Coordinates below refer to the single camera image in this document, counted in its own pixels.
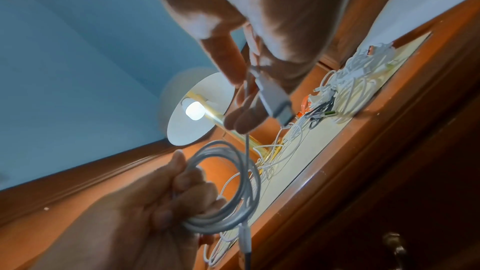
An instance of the white lamp shade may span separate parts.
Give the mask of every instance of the white lamp shade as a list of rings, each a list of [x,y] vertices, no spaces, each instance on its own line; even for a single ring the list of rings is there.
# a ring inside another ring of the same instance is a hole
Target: white lamp shade
[[[185,146],[207,134],[215,124],[200,116],[202,109],[196,101],[187,98],[187,92],[203,96],[219,113],[225,114],[235,94],[235,87],[212,68],[193,68],[177,74],[160,95],[160,127],[168,140],[175,146]]]

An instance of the lit bulb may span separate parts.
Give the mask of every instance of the lit bulb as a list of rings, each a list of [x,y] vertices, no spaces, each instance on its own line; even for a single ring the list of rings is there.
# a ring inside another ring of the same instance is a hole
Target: lit bulb
[[[205,115],[205,107],[191,98],[185,98],[181,102],[181,106],[185,110],[185,114],[193,121],[198,121]]]

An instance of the ceiling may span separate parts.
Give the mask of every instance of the ceiling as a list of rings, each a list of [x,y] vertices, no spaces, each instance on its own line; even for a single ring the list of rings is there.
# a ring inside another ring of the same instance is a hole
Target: ceiling
[[[178,72],[212,67],[160,0],[38,0],[156,97]],[[241,48],[241,30],[233,39]]]

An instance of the drawer knob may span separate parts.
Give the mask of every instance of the drawer knob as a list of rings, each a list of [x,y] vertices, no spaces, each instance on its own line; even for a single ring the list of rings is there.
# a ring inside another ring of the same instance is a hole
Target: drawer knob
[[[405,242],[398,233],[389,232],[383,236],[383,244],[393,253],[398,267],[395,270],[410,270],[412,263],[405,249]]]

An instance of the lamp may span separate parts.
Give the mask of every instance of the lamp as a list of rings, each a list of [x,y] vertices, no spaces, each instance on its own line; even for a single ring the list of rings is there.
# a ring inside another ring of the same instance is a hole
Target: lamp
[[[225,130],[224,114],[235,87],[213,68],[197,67],[177,74],[160,95],[160,126],[175,146],[185,146],[207,134],[214,126]],[[245,144],[245,136],[227,131]],[[266,156],[267,149],[250,137],[253,152]]]

